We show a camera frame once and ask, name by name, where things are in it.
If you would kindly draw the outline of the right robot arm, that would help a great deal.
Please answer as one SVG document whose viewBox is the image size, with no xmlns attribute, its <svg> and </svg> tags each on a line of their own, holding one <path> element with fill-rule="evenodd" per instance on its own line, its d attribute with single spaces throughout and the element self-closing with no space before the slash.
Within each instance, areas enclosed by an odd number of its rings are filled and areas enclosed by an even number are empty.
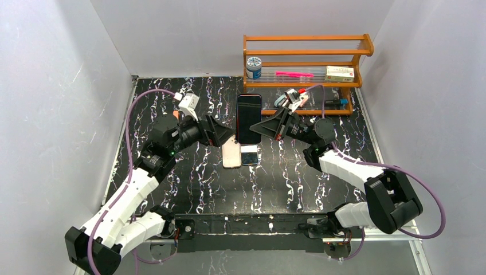
<svg viewBox="0 0 486 275">
<path fill-rule="evenodd" d="M 303 154 L 310 167 L 364 192 L 364 202 L 345 203 L 327 214 L 327 227 L 333 231 L 361 226 L 392 234 L 423 212 L 422 203 L 404 172 L 362 164 L 336 151 L 334 125 L 329 119 L 305 123 L 297 114 L 280 108 L 249 129 L 275 140 L 290 137 L 309 144 Z"/>
</svg>

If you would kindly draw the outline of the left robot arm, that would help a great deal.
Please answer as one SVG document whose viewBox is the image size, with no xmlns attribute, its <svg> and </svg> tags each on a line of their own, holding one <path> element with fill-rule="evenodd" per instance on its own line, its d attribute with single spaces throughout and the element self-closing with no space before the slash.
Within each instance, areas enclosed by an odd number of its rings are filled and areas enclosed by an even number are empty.
<svg viewBox="0 0 486 275">
<path fill-rule="evenodd" d="M 178 121 L 164 115 L 153 125 L 140 156 L 120 188 L 90 220 L 65 234 L 68 258 L 88 274 L 114 274 L 122 258 L 145 240 L 162 234 L 171 237 L 177 230 L 174 213 L 154 206 L 141 218 L 130 221 L 135 210 L 176 165 L 177 153 L 200 143 L 221 147 L 235 130 L 212 116 Z"/>
</svg>

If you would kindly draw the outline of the pink phone case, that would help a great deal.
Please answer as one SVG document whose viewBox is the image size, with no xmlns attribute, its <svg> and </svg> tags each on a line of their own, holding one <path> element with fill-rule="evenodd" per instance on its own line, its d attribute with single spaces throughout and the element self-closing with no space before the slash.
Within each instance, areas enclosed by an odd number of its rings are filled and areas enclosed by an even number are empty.
<svg viewBox="0 0 486 275">
<path fill-rule="evenodd" d="M 232 135 L 222 146 L 222 165 L 223 168 L 239 168 L 242 165 L 241 147 Z"/>
</svg>

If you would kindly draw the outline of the black smartphone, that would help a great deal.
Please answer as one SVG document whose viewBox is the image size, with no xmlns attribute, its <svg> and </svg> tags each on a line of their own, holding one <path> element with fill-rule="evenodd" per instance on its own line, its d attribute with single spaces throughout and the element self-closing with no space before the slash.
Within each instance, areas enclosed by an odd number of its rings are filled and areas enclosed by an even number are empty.
<svg viewBox="0 0 486 275">
<path fill-rule="evenodd" d="M 258 145 L 244 145 L 240 147 L 241 163 L 243 166 L 258 165 Z"/>
</svg>

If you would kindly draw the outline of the black remote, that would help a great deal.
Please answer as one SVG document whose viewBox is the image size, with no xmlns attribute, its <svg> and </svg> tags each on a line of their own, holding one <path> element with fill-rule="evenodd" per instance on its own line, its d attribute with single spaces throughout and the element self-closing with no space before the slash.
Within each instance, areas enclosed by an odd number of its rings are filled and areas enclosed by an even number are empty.
<svg viewBox="0 0 486 275">
<path fill-rule="evenodd" d="M 237 96 L 237 141 L 242 145 L 258 144 L 261 135 L 250 127 L 261 121 L 262 97 L 259 94 L 243 93 Z"/>
</svg>

